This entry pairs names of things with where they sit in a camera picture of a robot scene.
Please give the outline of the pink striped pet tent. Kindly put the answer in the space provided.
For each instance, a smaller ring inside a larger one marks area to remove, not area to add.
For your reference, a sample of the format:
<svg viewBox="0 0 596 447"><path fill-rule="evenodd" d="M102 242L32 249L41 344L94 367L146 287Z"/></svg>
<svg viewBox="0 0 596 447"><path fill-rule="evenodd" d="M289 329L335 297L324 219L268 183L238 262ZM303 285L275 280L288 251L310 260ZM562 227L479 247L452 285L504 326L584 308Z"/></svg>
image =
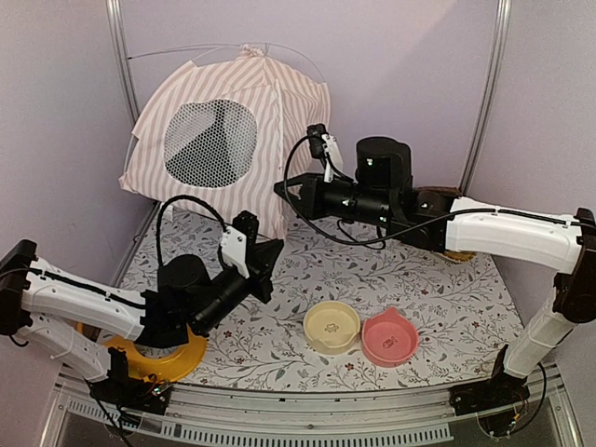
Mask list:
<svg viewBox="0 0 596 447"><path fill-rule="evenodd" d="M310 125L331 121L331 94L257 47L211 64L188 61L155 90L132 132L120 187L166 202L196 196L227 222L255 214L260 235L284 238L290 208L275 194L285 177L305 173Z"/></svg>

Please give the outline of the white tent pole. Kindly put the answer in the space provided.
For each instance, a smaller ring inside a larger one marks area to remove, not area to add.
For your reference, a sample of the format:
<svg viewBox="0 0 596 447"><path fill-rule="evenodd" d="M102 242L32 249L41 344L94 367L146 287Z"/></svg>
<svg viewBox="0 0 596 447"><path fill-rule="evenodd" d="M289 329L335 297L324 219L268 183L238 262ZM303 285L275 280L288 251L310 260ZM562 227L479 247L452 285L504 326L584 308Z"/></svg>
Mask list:
<svg viewBox="0 0 596 447"><path fill-rule="evenodd" d="M131 62L133 60L138 60L142 58L154 57L154 56L161 56L167 54L177 54L177 53L193 53L194 56L192 60L200 60L201 58L207 58L211 53L218 53L224 51L225 53L230 53L237 55L240 50L244 47L254 48L258 51L262 51L265 56L267 56L271 49L273 48L275 51L285 51L293 54L294 56L306 61L317 73L316 80L320 83L325 83L326 79L323 73L320 71L318 66L308 58L304 53L294 49L292 47L284 46L278 43L270 43L270 42L249 42L248 44L231 44L231 43L208 43L208 44L199 44L199 45L191 45L191 46L182 46L182 47L170 47L170 48L162 48L159 50L148 51L136 55L129 56L130 59L130 68ZM142 112L143 105L139 102L139 107Z"/></svg>

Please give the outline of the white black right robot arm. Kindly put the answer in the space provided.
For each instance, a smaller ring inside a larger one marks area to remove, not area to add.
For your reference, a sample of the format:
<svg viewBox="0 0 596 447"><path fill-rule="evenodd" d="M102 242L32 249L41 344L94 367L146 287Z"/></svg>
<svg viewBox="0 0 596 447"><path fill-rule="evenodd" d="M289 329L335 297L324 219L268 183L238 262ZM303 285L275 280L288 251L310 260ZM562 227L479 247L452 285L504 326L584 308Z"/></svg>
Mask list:
<svg viewBox="0 0 596 447"><path fill-rule="evenodd" d="M595 319L595 219L590 210L553 215L485 204L444 190L413 186L411 148L388 137L356 145L355 179L340 173L331 140L305 136L326 173L283 173L274 186L309 226L336 217L385 230L417 249L481 252L543 265L555 273L553 291L529 325L499 353L492 378L481 387L500 406L518 382L578 325Z"/></svg>

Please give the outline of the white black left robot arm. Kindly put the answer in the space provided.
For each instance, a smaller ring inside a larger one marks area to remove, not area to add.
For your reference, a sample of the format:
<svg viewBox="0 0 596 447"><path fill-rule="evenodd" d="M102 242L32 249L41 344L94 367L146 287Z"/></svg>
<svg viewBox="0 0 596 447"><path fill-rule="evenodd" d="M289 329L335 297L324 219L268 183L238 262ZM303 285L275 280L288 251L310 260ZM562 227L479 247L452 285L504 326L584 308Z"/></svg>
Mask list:
<svg viewBox="0 0 596 447"><path fill-rule="evenodd" d="M279 239L220 249L221 272L183 254L157 269L155 291L110 287L72 275L18 242L1 259L1 333L42 345L119 404L138 397L136 381L176 382L193 372L207 339L248 296L271 299Z"/></svg>

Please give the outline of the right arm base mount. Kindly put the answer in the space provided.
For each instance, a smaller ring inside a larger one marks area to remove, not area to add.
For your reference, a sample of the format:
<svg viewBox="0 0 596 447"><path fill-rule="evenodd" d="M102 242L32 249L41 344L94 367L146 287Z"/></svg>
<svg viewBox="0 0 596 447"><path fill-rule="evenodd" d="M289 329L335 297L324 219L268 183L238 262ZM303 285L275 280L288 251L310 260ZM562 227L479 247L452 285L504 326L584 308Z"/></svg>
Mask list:
<svg viewBox="0 0 596 447"><path fill-rule="evenodd" d="M452 386L449 403L456 415L483 412L501 406L522 402L530 397L527 378L506 373L504 360L508 350L505 345L497 354L491 376L488 379Z"/></svg>

